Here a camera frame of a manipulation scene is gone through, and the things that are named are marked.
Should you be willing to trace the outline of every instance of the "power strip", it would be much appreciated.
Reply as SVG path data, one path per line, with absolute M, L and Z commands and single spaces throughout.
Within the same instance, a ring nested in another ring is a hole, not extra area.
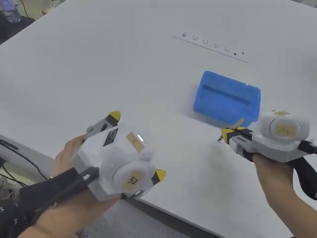
M 192 43 L 197 46 L 201 46 L 203 48 L 206 48 L 211 51 L 218 52 L 220 54 L 229 56 L 231 58 L 243 61 L 245 63 L 248 63 L 246 53 L 241 50 L 232 49 L 229 46 L 225 46 L 219 42 L 211 41 L 207 38 L 200 37 L 196 34 L 191 34 L 189 32 L 184 31 L 180 35 L 174 35 L 173 37 Z

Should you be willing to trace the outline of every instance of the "label sticker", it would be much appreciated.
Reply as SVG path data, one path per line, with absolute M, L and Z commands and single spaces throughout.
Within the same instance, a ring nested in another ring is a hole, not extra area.
M 135 186 L 144 180 L 144 173 L 134 171 L 130 178 L 121 185 L 121 189 L 125 192 L 134 192 Z
M 281 123 L 276 124 L 276 127 L 275 127 L 276 135 L 294 138 L 296 137 L 296 133 L 297 133 L 296 125 L 281 124 Z
M 155 170 L 155 174 L 152 177 L 153 185 L 163 181 L 165 176 L 166 176 L 166 171 L 165 170 Z
M 276 115 L 278 117 L 283 117 L 283 116 L 290 115 L 290 113 L 287 111 L 277 111 L 277 112 L 273 113 L 273 115 Z
M 110 145 L 111 143 L 114 142 L 114 139 L 115 139 L 115 136 L 117 135 L 117 132 L 118 132 L 118 128 L 109 132 L 109 134 L 106 138 L 106 141 L 104 142 L 104 146 Z
M 142 142 L 131 132 L 125 138 L 131 143 L 134 149 L 140 153 L 144 149 Z

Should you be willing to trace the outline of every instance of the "yellow sticker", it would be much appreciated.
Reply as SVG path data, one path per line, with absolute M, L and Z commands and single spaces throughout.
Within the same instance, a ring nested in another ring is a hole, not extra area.
M 243 130 L 243 129 L 246 129 L 246 128 L 245 128 L 245 127 L 242 127 L 242 126 L 238 126 L 237 128 L 234 128 L 234 129 Z M 234 132 L 234 130 L 231 129 L 231 128 L 222 128 L 222 129 L 221 129 L 221 135 L 222 135 L 223 140 L 224 140 L 224 142 L 225 142 L 226 144 L 229 144 L 228 136 L 227 136 L 227 135 L 228 135 L 229 133 L 232 133 L 232 132 Z
M 277 112 L 273 113 L 273 115 L 276 115 L 278 117 L 283 117 L 283 116 L 290 115 L 290 113 L 287 111 L 277 111 Z
M 121 117 L 121 112 L 114 111 L 114 112 L 109 113 L 109 115 L 112 116 L 114 119 L 116 119 L 117 122 L 119 122 L 120 117 Z
M 157 174 L 159 180 L 163 181 L 165 176 L 166 176 L 166 171 L 165 170 L 156 170 L 156 174 Z
M 131 145 L 138 153 L 140 153 L 144 149 L 144 145 L 142 144 L 142 142 L 132 132 L 128 134 L 125 138 L 130 141 Z
M 133 173 L 131 173 L 131 176 L 129 177 L 129 179 L 121 185 L 121 189 L 124 192 L 134 192 L 135 186 L 139 182 L 143 181 L 144 177 L 145 177 L 144 173 L 141 173 L 139 171 L 134 171 Z
M 297 133 L 296 125 L 281 124 L 281 123 L 276 124 L 276 127 L 275 127 L 276 135 L 294 138 L 296 137 L 296 133 Z

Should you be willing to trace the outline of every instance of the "water bottle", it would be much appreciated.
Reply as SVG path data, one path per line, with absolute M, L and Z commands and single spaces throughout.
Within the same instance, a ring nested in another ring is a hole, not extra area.
M 5 18 L 10 23 L 20 22 L 22 17 L 15 6 L 14 0 L 1 0 L 2 10 Z

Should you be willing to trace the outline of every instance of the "blue plastic box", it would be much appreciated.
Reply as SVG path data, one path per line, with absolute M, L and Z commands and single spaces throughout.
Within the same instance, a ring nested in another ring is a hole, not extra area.
M 194 102 L 194 111 L 209 116 L 217 127 L 237 123 L 247 127 L 259 119 L 261 91 L 259 88 L 219 74 L 205 71 Z

